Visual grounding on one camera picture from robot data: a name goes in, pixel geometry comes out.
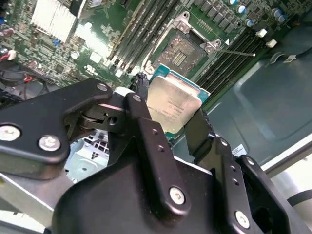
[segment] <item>green circuit board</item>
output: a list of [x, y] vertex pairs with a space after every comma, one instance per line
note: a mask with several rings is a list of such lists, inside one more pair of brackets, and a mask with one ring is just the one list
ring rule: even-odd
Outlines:
[[[61, 4], [68, 12], [76, 4], [72, 0], [44, 3], [48, 2]], [[242, 14], [237, 12], [241, 5], [246, 7]], [[272, 15], [277, 7], [287, 15], [283, 22]], [[2, 38], [1, 44], [17, 51], [16, 62], [24, 65], [35, 62], [32, 69], [54, 77], [53, 82], [59, 86], [87, 78], [98, 78], [113, 88], [128, 86], [133, 75], [144, 71], [146, 58], [154, 69], [159, 59], [180, 68], [185, 77], [196, 82], [223, 54], [207, 55], [200, 43], [218, 39], [220, 48], [228, 49], [247, 28], [246, 20], [253, 24], [264, 21], [268, 30], [279, 35], [279, 31], [289, 28], [288, 19], [303, 15], [310, 8], [310, 0], [241, 0], [235, 5], [229, 5], [227, 0], [87, 0], [81, 15], [69, 16], [74, 23], [68, 37], [59, 40], [58, 30], [63, 30], [60, 26], [51, 21], [48, 27], [54, 28], [47, 32], [46, 26], [36, 18], [38, 12], [47, 10], [40, 9], [37, 0], [11, 0], [1, 29], [13, 28], [15, 33]], [[177, 28], [166, 32], [184, 12], [189, 13], [193, 36]], [[164, 56], [177, 37], [185, 43], [181, 49], [185, 52], [177, 47], [176, 51], [175, 48], [169, 51], [170, 58]], [[186, 64], [190, 67], [183, 72]]]

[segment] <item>screw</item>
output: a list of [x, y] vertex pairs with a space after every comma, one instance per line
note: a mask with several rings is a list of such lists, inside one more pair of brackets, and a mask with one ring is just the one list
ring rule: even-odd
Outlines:
[[247, 158], [247, 161], [249, 162], [249, 164], [254, 165], [254, 162], [250, 158]]
[[11, 125], [4, 125], [0, 127], [0, 140], [12, 141], [20, 136], [20, 130]]
[[226, 140], [225, 140], [225, 139], [221, 138], [220, 140], [221, 140], [222, 145], [225, 145], [225, 146], [227, 146], [227, 145], [228, 145], [228, 143], [226, 142]]
[[241, 211], [236, 211], [235, 212], [235, 217], [238, 223], [245, 229], [248, 229], [250, 227], [249, 220], [247, 217], [242, 213]]
[[175, 202], [175, 204], [182, 205], [185, 202], [185, 196], [180, 189], [176, 187], [171, 187], [169, 194], [171, 199]]
[[45, 151], [56, 151], [60, 148], [60, 141], [56, 136], [44, 136], [39, 140], [39, 147]]
[[97, 84], [97, 88], [104, 91], [104, 92], [107, 91], [107, 87], [105, 84], [99, 83], [99, 84]]
[[132, 96], [134, 100], [141, 102], [141, 98], [138, 95], [133, 95]]

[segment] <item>mounting hole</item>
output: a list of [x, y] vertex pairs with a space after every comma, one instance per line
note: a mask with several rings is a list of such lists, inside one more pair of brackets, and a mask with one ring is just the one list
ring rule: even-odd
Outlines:
[[158, 145], [157, 149], [158, 149], [159, 152], [165, 152], [165, 149], [164, 149], [164, 147], [162, 145]]
[[232, 179], [232, 181], [236, 186], [239, 186], [239, 182], [236, 179]]
[[235, 166], [231, 166], [230, 168], [232, 169], [232, 171], [236, 172]]
[[108, 118], [108, 124], [113, 126], [117, 123], [117, 118], [115, 116]]

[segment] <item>capacitor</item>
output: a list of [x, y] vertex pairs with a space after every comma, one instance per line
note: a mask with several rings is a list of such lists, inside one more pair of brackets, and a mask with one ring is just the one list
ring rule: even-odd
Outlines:
[[27, 64], [27, 67], [29, 68], [35, 68], [37, 66], [37, 62], [36, 61], [31, 61], [29, 64]]
[[229, 5], [236, 5], [237, 4], [237, 0], [229, 0]]
[[243, 5], [240, 5], [240, 6], [237, 7], [236, 11], [237, 11], [237, 13], [239, 13], [239, 14], [243, 14], [243, 13], [245, 13], [245, 11], [246, 11], [246, 7], [243, 6]]
[[13, 28], [7, 28], [2, 31], [0, 31], [0, 37], [6, 38], [15, 33], [15, 30]]
[[79, 54], [78, 51], [73, 51], [73, 52], [70, 54], [70, 57], [72, 57], [72, 59], [78, 59], [79, 56], [80, 56], [80, 54]]
[[276, 20], [280, 23], [284, 22], [286, 20], [286, 15], [281, 15], [280, 17], [276, 18]]
[[278, 8], [274, 8], [272, 10], [272, 16], [274, 16], [275, 18], [280, 17], [282, 15], [282, 11]]
[[245, 24], [247, 27], [252, 27], [254, 22], [251, 19], [245, 19]]

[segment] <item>white sticker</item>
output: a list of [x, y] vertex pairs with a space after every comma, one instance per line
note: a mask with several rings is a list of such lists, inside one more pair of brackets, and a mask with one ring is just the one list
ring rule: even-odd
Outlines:
[[236, 157], [239, 157], [241, 155], [246, 155], [247, 152], [242, 144], [237, 146], [235, 149], [232, 150], [232, 154]]

